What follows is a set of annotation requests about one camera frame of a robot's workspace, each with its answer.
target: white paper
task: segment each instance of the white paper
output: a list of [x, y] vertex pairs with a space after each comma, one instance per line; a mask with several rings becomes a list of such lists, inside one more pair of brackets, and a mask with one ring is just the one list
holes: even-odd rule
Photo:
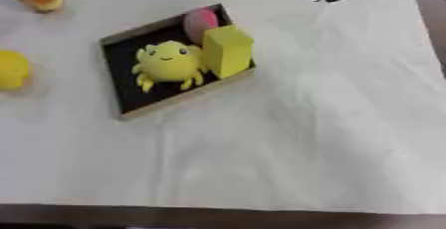
[[[254, 76], [113, 118], [99, 39], [223, 3]], [[0, 0], [34, 86], [0, 94], [0, 202], [446, 212], [446, 88], [415, 0]]]

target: yellow crab plush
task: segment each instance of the yellow crab plush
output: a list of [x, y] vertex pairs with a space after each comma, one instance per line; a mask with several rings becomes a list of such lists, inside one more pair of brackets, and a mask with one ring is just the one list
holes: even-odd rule
[[201, 61], [200, 48], [174, 41], [147, 45], [137, 51], [136, 58], [139, 63], [131, 71], [137, 75], [136, 83], [145, 93], [158, 82], [182, 82], [183, 91], [190, 89], [194, 82], [201, 86], [201, 72], [207, 72]]

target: white table surface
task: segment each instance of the white table surface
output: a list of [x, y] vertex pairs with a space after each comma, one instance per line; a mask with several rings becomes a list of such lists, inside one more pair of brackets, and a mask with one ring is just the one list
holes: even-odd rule
[[[223, 3], [257, 73], [113, 118], [100, 38]], [[415, 0], [0, 0], [0, 203], [446, 212], [446, 88]]]

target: yellow plush toy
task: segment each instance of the yellow plush toy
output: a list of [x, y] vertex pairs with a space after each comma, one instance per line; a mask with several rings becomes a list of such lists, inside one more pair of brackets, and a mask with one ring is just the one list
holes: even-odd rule
[[30, 75], [28, 60], [20, 53], [0, 50], [0, 90], [17, 90]]
[[203, 85], [201, 72], [207, 70], [201, 62], [201, 54], [201, 49], [196, 46], [174, 41], [147, 45], [137, 51], [139, 63], [132, 72], [137, 75], [136, 82], [145, 93], [157, 82], [183, 82], [181, 89], [185, 91], [194, 81], [197, 86]]

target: wooden tray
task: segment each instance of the wooden tray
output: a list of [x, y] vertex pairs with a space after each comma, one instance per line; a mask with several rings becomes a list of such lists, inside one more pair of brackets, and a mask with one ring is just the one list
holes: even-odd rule
[[[229, 15], [221, 4], [208, 8], [217, 14], [220, 26], [232, 24]], [[148, 110], [157, 109], [159, 106], [208, 91], [217, 84], [237, 80], [256, 67], [254, 61], [251, 61], [250, 69], [224, 80], [219, 80], [209, 72], [203, 76], [203, 86], [193, 86], [188, 91], [180, 89], [181, 83], [159, 83], [155, 84], [148, 94], [144, 93], [136, 84], [136, 75], [131, 73], [131, 68], [137, 63], [135, 58], [137, 49], [147, 44], [157, 45], [169, 40], [191, 45], [192, 42], [187, 38], [182, 27], [184, 16], [184, 14], [178, 15], [101, 39], [101, 46], [118, 101], [120, 118], [132, 118]]]

